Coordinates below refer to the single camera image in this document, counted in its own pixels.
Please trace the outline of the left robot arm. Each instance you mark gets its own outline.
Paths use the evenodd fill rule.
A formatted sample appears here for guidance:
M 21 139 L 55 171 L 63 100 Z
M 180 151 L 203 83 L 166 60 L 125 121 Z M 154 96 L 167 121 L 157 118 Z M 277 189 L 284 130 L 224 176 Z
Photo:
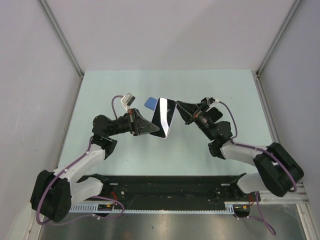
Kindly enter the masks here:
M 36 222 L 40 226 L 50 221 L 59 223 L 72 206 L 89 198 L 107 199 L 111 193 L 108 181 L 98 175 L 82 182 L 79 179 L 113 153 L 118 142 L 112 136 L 124 133 L 141 136 L 159 129 L 142 117 L 136 108 L 129 109 L 114 120 L 105 115 L 96 116 L 87 150 L 64 167 L 43 170 L 38 174 L 30 198 L 31 208 L 36 212 Z

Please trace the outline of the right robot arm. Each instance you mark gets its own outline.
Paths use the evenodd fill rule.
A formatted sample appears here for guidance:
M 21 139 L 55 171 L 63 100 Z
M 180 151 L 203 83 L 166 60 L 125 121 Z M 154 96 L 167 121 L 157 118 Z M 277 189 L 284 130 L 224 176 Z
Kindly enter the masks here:
M 304 171 L 278 142 L 254 146 L 236 142 L 235 121 L 222 121 L 223 113 L 214 107 L 217 100 L 206 97 L 199 103 L 177 101 L 176 107 L 186 125 L 196 124 L 209 139 L 208 150 L 213 157 L 236 160 L 257 169 L 257 173 L 243 173 L 230 188 L 231 196 L 242 201 L 249 193 L 269 191 L 277 197 L 298 190 Z

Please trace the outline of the blue phone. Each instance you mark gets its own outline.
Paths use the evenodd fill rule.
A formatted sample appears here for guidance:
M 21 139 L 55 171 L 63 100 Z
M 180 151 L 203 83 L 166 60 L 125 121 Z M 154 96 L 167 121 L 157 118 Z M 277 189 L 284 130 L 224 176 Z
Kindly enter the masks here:
M 146 102 L 144 103 L 144 106 L 152 111 L 156 109 L 158 100 L 154 97 L 149 97 Z

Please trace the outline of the black phone case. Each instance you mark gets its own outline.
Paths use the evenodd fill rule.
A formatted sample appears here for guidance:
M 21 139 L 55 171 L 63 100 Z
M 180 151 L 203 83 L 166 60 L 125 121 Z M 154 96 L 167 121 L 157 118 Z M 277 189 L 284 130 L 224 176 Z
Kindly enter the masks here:
M 219 111 L 216 107 L 212 107 L 209 111 L 207 111 L 207 114 L 213 123 L 216 123 L 223 117 L 223 113 Z

